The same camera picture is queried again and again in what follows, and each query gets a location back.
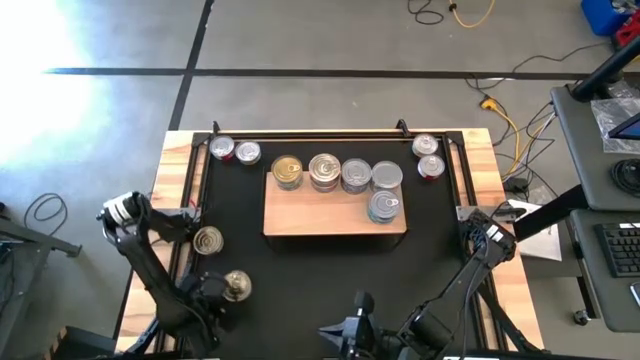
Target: gold lid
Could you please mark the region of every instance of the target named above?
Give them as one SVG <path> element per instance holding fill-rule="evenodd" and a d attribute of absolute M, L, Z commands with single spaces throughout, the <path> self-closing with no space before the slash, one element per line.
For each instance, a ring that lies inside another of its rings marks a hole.
<path fill-rule="evenodd" d="M 279 182 L 296 181 L 302 176 L 302 162 L 295 156 L 283 155 L 273 162 L 271 172 Z"/>

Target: computer monitor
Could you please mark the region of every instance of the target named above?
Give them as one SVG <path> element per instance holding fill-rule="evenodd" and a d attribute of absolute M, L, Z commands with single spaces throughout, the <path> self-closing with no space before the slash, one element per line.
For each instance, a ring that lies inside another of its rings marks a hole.
<path fill-rule="evenodd" d="M 609 138 L 640 140 L 640 113 L 610 130 Z"/>

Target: floor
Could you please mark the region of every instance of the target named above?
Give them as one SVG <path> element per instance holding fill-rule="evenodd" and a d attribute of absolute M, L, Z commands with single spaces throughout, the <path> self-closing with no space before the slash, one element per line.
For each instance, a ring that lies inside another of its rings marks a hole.
<path fill-rule="evenodd" d="M 94 216 L 106 199 L 151 190 L 167 129 L 209 129 L 213 120 L 225 129 L 384 128 L 402 118 L 410 127 L 487 127 L 497 139 L 505 124 L 478 108 L 482 96 L 460 77 L 504 74 L 535 54 L 561 57 L 606 41 L 591 34 L 578 0 L 498 1 L 473 30 L 455 23 L 444 0 L 430 6 L 445 15 L 437 26 L 417 24 L 399 0 L 218 0 L 203 19 L 206 32 L 198 24 L 210 0 L 14 3 L 0 15 L 4 47 L 19 54 L 0 60 L 9 129 L 0 132 L 0 199 L 19 219 L 36 196 L 58 192 L 69 220 L 57 235 L 84 245 L 77 259 L 50 257 L 16 356 L 46 348 L 64 325 L 113 335 L 129 267 Z M 486 3 L 464 1 L 461 16 L 477 20 Z M 192 51 L 197 32 L 199 53 Z M 562 63 L 533 60 L 519 71 L 537 80 L 505 81 L 490 94 L 523 126 L 550 88 L 610 53 L 598 46 Z M 207 73 L 230 68 L 419 70 L 428 78 Z M 557 141 L 533 167 L 561 192 L 576 174 L 561 165 L 570 158 L 559 125 L 546 135 Z M 511 155 L 512 141 L 496 151 Z M 505 171 L 509 161 L 498 160 Z M 637 358 L 640 335 L 612 333 L 598 320 L 571 323 L 570 312 L 582 307 L 575 281 L 536 278 L 531 291 L 548 349 Z"/>

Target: white paper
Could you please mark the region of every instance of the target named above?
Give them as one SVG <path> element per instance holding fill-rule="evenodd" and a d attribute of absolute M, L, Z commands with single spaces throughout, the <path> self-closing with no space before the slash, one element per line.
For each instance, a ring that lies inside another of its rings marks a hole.
<path fill-rule="evenodd" d="M 524 201 L 509 200 L 513 207 L 523 208 L 527 212 L 526 216 L 538 210 L 541 206 L 529 204 Z M 543 259 L 562 261 L 560 252 L 560 237 L 558 236 L 558 225 L 552 225 L 539 233 L 518 243 L 518 249 L 522 255 L 535 256 Z"/>

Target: metal can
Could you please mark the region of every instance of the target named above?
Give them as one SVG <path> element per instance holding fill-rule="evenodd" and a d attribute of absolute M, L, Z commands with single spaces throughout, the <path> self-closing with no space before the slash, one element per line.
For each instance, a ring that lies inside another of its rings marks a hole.
<path fill-rule="evenodd" d="M 220 230 L 213 226 L 204 226 L 193 237 L 193 249 L 201 255 L 217 254 L 222 251 L 224 238 Z"/>
<path fill-rule="evenodd" d="M 429 134 L 420 134 L 413 139 L 411 150 L 417 157 L 434 154 L 438 151 L 438 140 Z"/>
<path fill-rule="evenodd" d="M 242 141 L 236 146 L 236 157 L 245 165 L 253 165 L 260 160 L 260 145 L 254 141 Z"/>
<path fill-rule="evenodd" d="M 211 145 L 209 145 L 209 150 L 211 154 L 215 156 L 216 159 L 222 161 L 228 161 L 233 158 L 233 148 L 235 144 L 233 143 L 233 139 L 228 136 L 216 136 L 211 141 Z"/>
<path fill-rule="evenodd" d="M 342 164 L 342 188 L 349 194 L 367 190 L 371 181 L 371 166 L 362 159 L 349 159 Z"/>
<path fill-rule="evenodd" d="M 282 190 L 295 190 L 302 184 L 302 162 L 291 155 L 283 155 L 271 164 L 271 173 Z"/>
<path fill-rule="evenodd" d="M 380 161 L 371 170 L 371 188 L 373 191 L 395 190 L 402 182 L 402 169 L 391 161 Z"/>
<path fill-rule="evenodd" d="M 231 302 L 240 302 L 251 295 L 251 279 L 242 270 L 233 270 L 224 276 L 227 280 L 227 288 L 222 293 L 225 299 Z"/>
<path fill-rule="evenodd" d="M 369 199 L 369 219 L 376 224 L 388 224 L 400 212 L 400 200 L 391 191 L 376 191 Z"/>
<path fill-rule="evenodd" d="M 427 155 L 418 163 L 418 173 L 427 180 L 435 180 L 444 172 L 444 161 L 438 155 Z"/>
<path fill-rule="evenodd" d="M 309 177 L 317 191 L 333 191 L 340 182 L 340 160 L 331 154 L 314 156 L 309 162 Z"/>

